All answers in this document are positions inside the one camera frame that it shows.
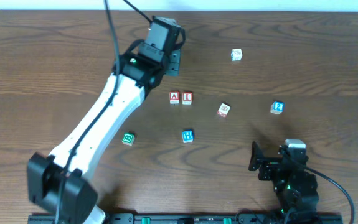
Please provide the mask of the red letter A block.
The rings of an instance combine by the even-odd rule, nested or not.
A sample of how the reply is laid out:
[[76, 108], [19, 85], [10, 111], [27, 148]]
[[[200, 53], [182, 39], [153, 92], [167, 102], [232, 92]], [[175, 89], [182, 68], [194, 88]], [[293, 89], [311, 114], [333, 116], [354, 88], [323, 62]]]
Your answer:
[[178, 91], [170, 91], [169, 92], [169, 102], [172, 105], [179, 104], [180, 93]]

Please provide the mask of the blue number 2 block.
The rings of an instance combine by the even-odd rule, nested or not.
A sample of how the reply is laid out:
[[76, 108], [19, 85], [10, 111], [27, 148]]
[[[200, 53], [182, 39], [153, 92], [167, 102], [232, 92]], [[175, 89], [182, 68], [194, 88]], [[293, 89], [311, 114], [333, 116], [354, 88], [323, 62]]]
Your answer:
[[270, 108], [270, 113], [281, 114], [284, 110], [285, 104], [280, 101], [274, 101]]

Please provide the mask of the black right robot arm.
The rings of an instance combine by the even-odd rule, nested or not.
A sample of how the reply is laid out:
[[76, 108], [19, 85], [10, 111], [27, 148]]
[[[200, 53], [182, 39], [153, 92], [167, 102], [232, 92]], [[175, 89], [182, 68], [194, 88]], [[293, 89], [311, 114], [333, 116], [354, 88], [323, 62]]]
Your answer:
[[281, 210], [266, 215], [263, 223], [316, 223], [319, 202], [316, 176], [306, 172], [306, 145], [299, 139], [287, 139], [279, 146], [278, 157], [266, 157], [252, 142], [249, 171], [258, 171], [260, 181], [270, 181]]

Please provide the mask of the red letter I block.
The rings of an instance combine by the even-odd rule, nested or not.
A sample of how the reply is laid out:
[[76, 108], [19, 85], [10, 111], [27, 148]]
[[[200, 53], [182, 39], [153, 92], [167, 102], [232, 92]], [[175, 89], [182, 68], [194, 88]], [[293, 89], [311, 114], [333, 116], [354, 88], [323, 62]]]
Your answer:
[[183, 105], [191, 105], [192, 104], [192, 92], [184, 92], [182, 94], [182, 104]]

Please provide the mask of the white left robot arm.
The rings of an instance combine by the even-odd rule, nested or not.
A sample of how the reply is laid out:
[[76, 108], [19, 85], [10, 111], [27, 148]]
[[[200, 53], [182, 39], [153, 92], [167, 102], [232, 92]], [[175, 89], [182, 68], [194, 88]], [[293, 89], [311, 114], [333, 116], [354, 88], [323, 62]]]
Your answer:
[[107, 83], [78, 126], [48, 156], [27, 163], [29, 199], [50, 213], [49, 223], [105, 223], [90, 181], [115, 134], [164, 75], [178, 74], [181, 50], [128, 49], [115, 62]]

